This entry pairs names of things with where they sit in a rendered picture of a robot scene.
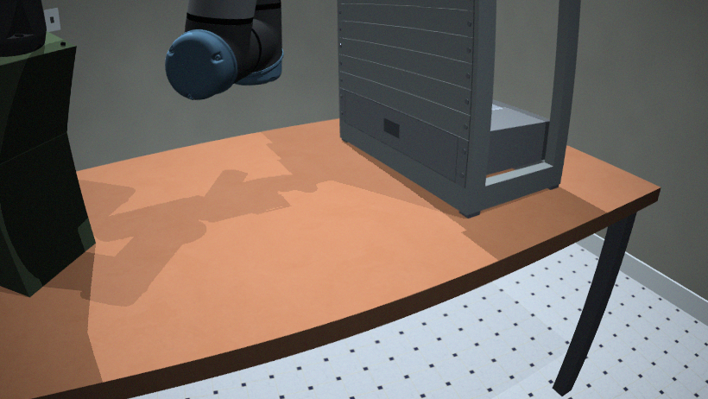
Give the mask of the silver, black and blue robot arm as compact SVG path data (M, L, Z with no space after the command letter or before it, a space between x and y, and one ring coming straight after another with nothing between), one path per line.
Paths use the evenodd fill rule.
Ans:
M46 32L41 0L0 0L0 57L38 50ZM165 69L180 95L201 100L233 84L275 81L282 58L281 0L188 0L185 33Z

